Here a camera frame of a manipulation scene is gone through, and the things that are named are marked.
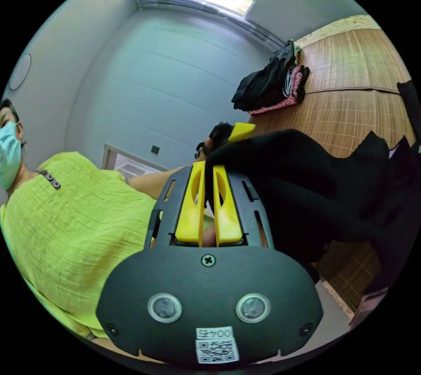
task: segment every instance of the ear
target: ear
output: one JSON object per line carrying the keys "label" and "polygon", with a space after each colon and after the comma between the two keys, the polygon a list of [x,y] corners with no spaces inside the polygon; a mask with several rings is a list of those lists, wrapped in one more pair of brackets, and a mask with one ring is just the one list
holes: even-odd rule
{"label": "ear", "polygon": [[22,122],[18,122],[15,127],[16,139],[22,141],[23,139],[23,125]]}

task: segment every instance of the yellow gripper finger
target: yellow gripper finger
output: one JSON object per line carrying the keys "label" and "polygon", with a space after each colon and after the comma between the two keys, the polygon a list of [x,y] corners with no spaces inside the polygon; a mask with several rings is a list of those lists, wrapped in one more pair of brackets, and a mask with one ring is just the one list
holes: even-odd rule
{"label": "yellow gripper finger", "polygon": [[243,237],[228,176],[223,166],[214,166],[214,215],[216,246],[240,242]]}
{"label": "yellow gripper finger", "polygon": [[228,143],[235,143],[245,138],[249,138],[254,130],[255,124],[246,124],[243,122],[237,122],[232,129],[231,135],[229,136]]}
{"label": "yellow gripper finger", "polygon": [[184,195],[175,237],[178,242],[203,244],[205,207],[205,162],[195,162]]}

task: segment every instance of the face mask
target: face mask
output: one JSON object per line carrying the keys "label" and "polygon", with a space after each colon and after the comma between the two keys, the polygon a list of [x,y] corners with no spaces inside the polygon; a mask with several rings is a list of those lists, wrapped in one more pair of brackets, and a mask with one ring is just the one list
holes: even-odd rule
{"label": "face mask", "polygon": [[8,190],[21,164],[21,142],[16,139],[16,124],[9,122],[0,128],[0,185]]}

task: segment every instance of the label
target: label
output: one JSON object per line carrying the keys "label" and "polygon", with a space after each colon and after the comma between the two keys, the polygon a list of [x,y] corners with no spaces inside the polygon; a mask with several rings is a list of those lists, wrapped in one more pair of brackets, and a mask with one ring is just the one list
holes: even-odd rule
{"label": "label", "polygon": [[197,361],[223,364],[240,360],[232,327],[196,328]]}

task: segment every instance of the yellow shirt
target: yellow shirt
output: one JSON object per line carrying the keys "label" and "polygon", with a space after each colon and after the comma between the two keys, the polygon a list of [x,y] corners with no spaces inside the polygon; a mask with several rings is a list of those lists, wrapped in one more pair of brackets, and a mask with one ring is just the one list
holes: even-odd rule
{"label": "yellow shirt", "polygon": [[60,153],[1,207],[6,243],[25,281],[47,310],[81,336],[106,338],[95,310],[112,269],[143,249],[155,200],[116,171],[82,155]]}

